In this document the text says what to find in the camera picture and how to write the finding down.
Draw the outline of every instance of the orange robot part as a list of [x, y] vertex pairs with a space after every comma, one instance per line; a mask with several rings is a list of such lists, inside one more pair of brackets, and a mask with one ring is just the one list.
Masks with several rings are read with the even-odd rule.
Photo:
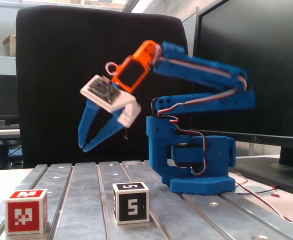
[[112, 82], [131, 94], [149, 73], [157, 45], [152, 40], [144, 41], [133, 55], [118, 66]]

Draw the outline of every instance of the computer monitor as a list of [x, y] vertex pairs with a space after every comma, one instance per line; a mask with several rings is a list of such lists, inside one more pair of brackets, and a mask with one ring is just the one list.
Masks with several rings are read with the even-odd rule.
[[0, 120], [17, 117], [17, 76], [0, 75]]
[[231, 171], [293, 193], [293, 0], [215, 1], [197, 15], [193, 55], [246, 69], [256, 106], [195, 113], [190, 128], [281, 146], [279, 160], [237, 159]]

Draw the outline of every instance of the red cube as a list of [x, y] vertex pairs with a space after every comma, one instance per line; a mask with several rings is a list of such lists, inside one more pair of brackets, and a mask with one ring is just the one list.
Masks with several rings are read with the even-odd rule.
[[4, 203], [6, 235], [43, 233], [48, 221], [47, 189], [15, 191]]

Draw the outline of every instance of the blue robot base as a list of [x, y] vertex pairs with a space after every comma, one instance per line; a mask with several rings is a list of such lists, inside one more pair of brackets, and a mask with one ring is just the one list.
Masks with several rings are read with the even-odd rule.
[[180, 177], [170, 181], [172, 193], [219, 195], [236, 190], [236, 181], [230, 176]]

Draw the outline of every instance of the black monitor screen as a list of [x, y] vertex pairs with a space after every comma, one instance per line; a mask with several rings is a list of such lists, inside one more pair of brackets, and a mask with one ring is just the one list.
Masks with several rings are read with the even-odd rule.
[[197, 30], [195, 55], [246, 69], [256, 107], [195, 113], [190, 127], [293, 137], [293, 0], [224, 1]]
[[17, 77], [15, 75], [0, 75], [0, 118], [17, 116]]

